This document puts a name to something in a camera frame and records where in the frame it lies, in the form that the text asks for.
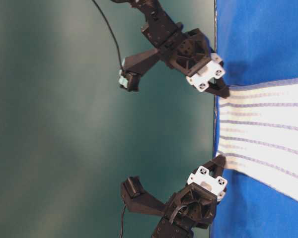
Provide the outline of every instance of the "green wall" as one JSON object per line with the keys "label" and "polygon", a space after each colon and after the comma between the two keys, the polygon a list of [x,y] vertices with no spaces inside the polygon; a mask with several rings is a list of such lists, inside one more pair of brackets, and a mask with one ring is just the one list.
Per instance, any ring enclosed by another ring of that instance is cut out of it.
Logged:
{"label": "green wall", "polygon": [[[123,56],[151,47],[140,12],[97,2]],[[160,2],[213,44],[213,0]],[[118,237],[126,177],[165,202],[212,157],[212,95],[161,62],[140,88],[119,89],[91,1],[0,0],[0,238]],[[158,220],[126,212],[125,237],[149,238]]]}

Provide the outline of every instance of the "blue tablecloth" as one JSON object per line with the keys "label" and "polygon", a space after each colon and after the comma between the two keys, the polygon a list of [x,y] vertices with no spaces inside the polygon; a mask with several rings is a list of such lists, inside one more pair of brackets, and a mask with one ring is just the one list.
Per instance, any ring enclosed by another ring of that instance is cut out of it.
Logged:
{"label": "blue tablecloth", "polygon": [[[217,12],[228,85],[298,77],[298,0],[218,0]],[[224,177],[211,237],[298,238],[298,202],[239,172]]]}

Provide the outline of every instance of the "wire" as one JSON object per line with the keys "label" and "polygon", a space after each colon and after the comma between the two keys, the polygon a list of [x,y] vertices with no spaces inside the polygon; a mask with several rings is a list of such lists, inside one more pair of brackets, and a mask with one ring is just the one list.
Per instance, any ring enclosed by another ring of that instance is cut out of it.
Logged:
{"label": "wire", "polygon": [[118,45],[117,39],[116,39],[116,37],[115,37],[115,34],[114,34],[113,30],[111,29],[110,24],[109,24],[109,22],[108,22],[108,20],[107,20],[107,18],[106,18],[106,16],[105,16],[105,14],[104,14],[103,11],[101,10],[100,6],[97,4],[97,2],[96,2],[95,0],[92,0],[92,2],[93,2],[93,3],[95,4],[95,6],[98,8],[100,14],[103,16],[103,18],[104,18],[104,20],[105,20],[105,22],[106,22],[106,24],[107,24],[107,27],[108,27],[108,29],[109,29],[109,31],[110,31],[110,33],[111,33],[113,39],[114,39],[114,42],[115,42],[115,44],[116,44],[116,48],[117,48],[117,53],[118,53],[119,66],[120,66],[120,69],[123,71],[124,69],[123,69],[123,64],[122,64],[122,62],[121,62],[121,56],[120,56],[119,45]]}
{"label": "wire", "polygon": [[124,206],[123,212],[121,214],[121,230],[120,230],[119,238],[123,238],[123,234],[124,234],[124,215],[125,215],[125,211],[126,211],[126,205]]}

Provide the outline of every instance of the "robotic arm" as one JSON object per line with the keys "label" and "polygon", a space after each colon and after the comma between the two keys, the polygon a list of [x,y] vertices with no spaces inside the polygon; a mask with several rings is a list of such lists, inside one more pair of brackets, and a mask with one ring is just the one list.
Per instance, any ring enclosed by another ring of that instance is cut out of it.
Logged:
{"label": "robotic arm", "polygon": [[225,157],[219,155],[195,169],[184,188],[163,204],[142,187],[139,177],[121,184],[121,195],[130,212],[161,217],[152,238],[192,238],[193,227],[207,229],[223,199],[227,180],[222,177]]}
{"label": "robotic arm", "polygon": [[138,91],[140,78],[161,60],[169,68],[183,73],[189,84],[198,91],[223,98],[229,96],[228,87],[222,78],[225,74],[223,61],[210,48],[208,39],[199,29],[183,33],[182,23],[174,23],[158,0],[112,1],[128,2],[145,15],[146,23],[141,31],[154,47],[125,58],[119,79],[122,88]]}

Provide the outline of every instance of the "white cloth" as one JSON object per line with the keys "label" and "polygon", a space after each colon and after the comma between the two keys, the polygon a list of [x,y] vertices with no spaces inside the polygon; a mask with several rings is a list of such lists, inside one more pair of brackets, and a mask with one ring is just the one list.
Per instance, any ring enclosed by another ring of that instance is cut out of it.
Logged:
{"label": "white cloth", "polygon": [[226,168],[298,201],[298,78],[230,87],[218,109]]}

